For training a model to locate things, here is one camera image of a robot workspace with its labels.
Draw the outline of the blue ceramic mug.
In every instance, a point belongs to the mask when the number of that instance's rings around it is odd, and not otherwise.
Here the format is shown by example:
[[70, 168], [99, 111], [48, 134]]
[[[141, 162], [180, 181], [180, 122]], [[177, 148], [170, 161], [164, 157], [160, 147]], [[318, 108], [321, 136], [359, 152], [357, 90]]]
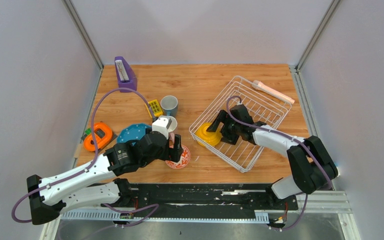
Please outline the blue ceramic mug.
[[178, 113], [179, 102], [173, 95], [166, 95], [160, 101], [160, 106], [164, 116], [176, 117]]

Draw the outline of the white red patterned bowl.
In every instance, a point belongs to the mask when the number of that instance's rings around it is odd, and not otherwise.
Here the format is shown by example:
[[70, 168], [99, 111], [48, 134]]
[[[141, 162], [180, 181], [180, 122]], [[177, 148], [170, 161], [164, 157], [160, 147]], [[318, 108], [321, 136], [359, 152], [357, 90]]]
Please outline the white red patterned bowl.
[[180, 156], [179, 162], [172, 162], [172, 161], [166, 160], [165, 163], [168, 167], [177, 170], [177, 169], [182, 169], [189, 164], [191, 160], [191, 152], [184, 144], [182, 144], [181, 147], [183, 149], [183, 153]]

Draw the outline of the yellow ribbed bowl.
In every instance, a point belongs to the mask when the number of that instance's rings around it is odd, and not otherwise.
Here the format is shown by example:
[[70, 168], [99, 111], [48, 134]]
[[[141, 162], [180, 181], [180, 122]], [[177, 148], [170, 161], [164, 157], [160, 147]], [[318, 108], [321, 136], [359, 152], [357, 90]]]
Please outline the yellow ribbed bowl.
[[215, 147], [221, 142], [222, 134], [220, 132], [209, 132], [207, 129], [211, 126], [210, 122], [203, 123], [195, 132], [195, 135], [204, 141], [206, 144], [209, 144], [212, 147]]

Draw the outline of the blue polka dot plate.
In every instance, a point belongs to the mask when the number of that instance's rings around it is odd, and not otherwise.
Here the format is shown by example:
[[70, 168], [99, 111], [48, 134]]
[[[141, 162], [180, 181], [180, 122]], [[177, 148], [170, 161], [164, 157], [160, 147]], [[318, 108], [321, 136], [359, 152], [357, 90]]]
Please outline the blue polka dot plate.
[[135, 123], [126, 128], [124, 128], [118, 137], [116, 138], [116, 144], [123, 144], [128, 141], [133, 141], [131, 143], [132, 146], [135, 145], [135, 141], [140, 140], [146, 133], [147, 129], [151, 129], [152, 127], [145, 123]]

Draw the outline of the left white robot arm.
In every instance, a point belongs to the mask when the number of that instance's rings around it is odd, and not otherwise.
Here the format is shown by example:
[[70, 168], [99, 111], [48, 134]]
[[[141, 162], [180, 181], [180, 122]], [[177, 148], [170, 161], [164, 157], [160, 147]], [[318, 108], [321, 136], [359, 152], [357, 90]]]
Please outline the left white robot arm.
[[120, 178], [144, 168], [154, 160], [177, 163], [183, 153], [182, 137], [171, 144], [162, 133], [151, 131], [141, 139], [117, 143], [88, 162], [56, 176], [27, 178], [31, 222], [42, 225], [70, 210], [91, 205], [129, 206], [133, 201], [130, 183]]

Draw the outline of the pink ceramic mug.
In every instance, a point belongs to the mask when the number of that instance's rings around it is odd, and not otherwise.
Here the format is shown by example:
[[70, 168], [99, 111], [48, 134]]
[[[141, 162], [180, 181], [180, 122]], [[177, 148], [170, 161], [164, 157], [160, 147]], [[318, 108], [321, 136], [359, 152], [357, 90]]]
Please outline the pink ceramic mug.
[[178, 126], [178, 122], [177, 122], [176, 118], [173, 116], [165, 116], [165, 118], [168, 119], [168, 122], [169, 122], [168, 127], [167, 127], [169, 140], [174, 142], [175, 141], [175, 130]]

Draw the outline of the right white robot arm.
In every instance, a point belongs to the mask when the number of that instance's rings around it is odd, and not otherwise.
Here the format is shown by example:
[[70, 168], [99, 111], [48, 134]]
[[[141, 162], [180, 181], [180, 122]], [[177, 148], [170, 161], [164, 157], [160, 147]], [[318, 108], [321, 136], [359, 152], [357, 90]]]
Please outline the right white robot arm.
[[291, 175], [272, 183], [265, 195], [266, 204], [278, 209], [286, 198], [312, 194], [321, 188], [331, 188], [339, 172], [321, 139], [292, 136], [278, 131], [262, 121], [254, 121], [248, 109], [239, 104], [228, 111], [220, 110], [205, 128], [208, 133], [220, 133], [221, 142], [235, 145], [239, 139], [269, 148], [288, 159]]

